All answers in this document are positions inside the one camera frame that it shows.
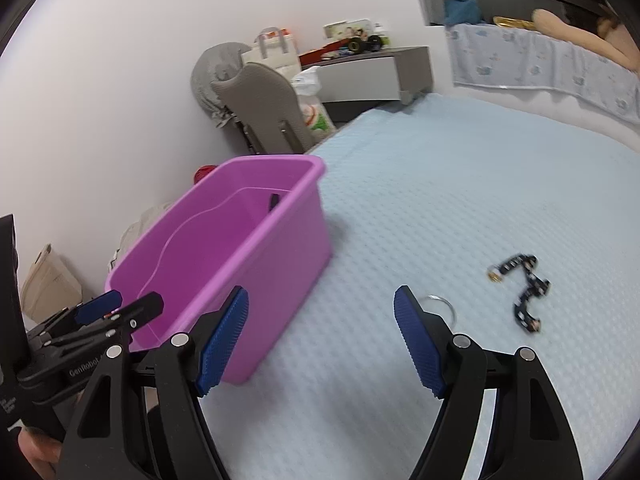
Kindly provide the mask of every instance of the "bed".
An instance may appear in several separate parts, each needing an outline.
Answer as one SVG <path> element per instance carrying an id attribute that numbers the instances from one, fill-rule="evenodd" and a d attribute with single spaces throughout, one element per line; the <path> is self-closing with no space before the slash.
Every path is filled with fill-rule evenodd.
<path id="1" fill-rule="evenodd" d="M 409 285 L 456 310 L 453 332 L 539 354 L 595 480 L 640 418 L 640 155 L 606 136 L 437 94 L 370 110 L 314 152 L 335 256 L 279 343 L 242 386 L 202 400 L 235 480 L 409 478 L 440 402 L 420 385 L 394 320 Z M 513 319 L 523 275 L 486 268 L 535 254 L 552 283 Z M 451 323 L 450 313 L 424 307 Z M 485 394 L 465 479 L 477 478 Z"/>

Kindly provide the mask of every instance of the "gray chair backrest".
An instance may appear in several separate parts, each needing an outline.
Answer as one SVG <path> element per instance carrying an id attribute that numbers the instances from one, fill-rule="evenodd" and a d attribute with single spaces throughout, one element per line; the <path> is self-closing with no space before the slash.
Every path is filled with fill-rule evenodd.
<path id="1" fill-rule="evenodd" d="M 275 70 L 247 63 L 234 78 L 211 86 L 264 153 L 304 153 L 314 145 L 293 87 Z"/>

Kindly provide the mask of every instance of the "stuffed toy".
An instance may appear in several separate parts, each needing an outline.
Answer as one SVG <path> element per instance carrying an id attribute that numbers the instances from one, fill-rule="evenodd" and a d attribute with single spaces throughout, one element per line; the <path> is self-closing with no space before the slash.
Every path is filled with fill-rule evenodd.
<path id="1" fill-rule="evenodd" d="M 598 33 L 603 35 L 604 39 L 581 28 L 567 25 L 545 9 L 534 10 L 532 20 L 537 30 L 550 38 L 569 41 L 591 50 L 633 72 L 640 70 L 640 51 L 626 27 L 617 24 L 614 18 L 599 21 Z"/>

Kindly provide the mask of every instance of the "pink plastic bin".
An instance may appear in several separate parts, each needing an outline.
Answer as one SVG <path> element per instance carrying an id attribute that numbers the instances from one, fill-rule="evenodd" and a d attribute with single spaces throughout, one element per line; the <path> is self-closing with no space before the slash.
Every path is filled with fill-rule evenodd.
<path id="1" fill-rule="evenodd" d="M 316 156 L 234 158 L 185 194 L 110 273 L 105 290 L 123 304 L 152 290 L 161 316 L 133 336 L 154 348 L 219 309 L 235 285 L 249 293 L 249 317 L 223 380 L 247 380 L 296 313 L 332 254 L 320 204 Z M 273 193 L 280 203 L 269 212 Z"/>

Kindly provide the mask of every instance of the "bag handle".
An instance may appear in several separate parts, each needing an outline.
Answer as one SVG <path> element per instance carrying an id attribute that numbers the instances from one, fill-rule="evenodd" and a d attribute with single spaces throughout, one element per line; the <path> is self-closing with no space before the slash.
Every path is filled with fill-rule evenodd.
<path id="1" fill-rule="evenodd" d="M 267 27 L 260 31 L 258 37 L 255 38 L 255 41 L 260 45 L 260 53 L 262 54 L 262 59 L 267 59 L 267 46 L 264 44 L 264 36 L 269 32 L 276 32 L 278 38 L 280 40 L 280 47 L 284 54 L 289 53 L 289 47 L 287 46 L 287 42 L 284 39 L 284 34 L 278 27 Z"/>

